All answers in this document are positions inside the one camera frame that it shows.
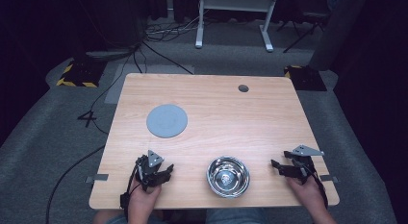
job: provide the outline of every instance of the stainless steel bowl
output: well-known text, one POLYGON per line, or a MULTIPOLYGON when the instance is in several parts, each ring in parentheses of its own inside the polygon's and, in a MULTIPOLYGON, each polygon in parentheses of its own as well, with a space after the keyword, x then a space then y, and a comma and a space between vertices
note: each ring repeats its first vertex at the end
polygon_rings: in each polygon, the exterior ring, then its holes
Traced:
POLYGON ((211 189, 219 196, 235 198, 248 188, 249 171, 238 159, 223 156, 210 163, 207 180, 211 189))

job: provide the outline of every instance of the hand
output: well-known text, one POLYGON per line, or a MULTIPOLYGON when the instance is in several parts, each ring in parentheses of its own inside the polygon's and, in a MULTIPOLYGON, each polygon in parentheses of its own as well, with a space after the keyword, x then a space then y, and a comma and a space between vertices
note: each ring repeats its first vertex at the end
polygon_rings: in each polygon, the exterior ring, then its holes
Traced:
POLYGON ((299 202, 308 210, 309 214, 316 224, 319 223, 336 223, 330 213, 324 206, 319 186, 315 178, 310 176, 306 183, 302 185, 297 179, 286 178, 288 185, 294 192, 299 202))
POLYGON ((136 187, 131 194, 129 202, 129 223, 147 223, 161 191, 162 185, 153 187, 151 192, 145 192, 141 186, 136 187))

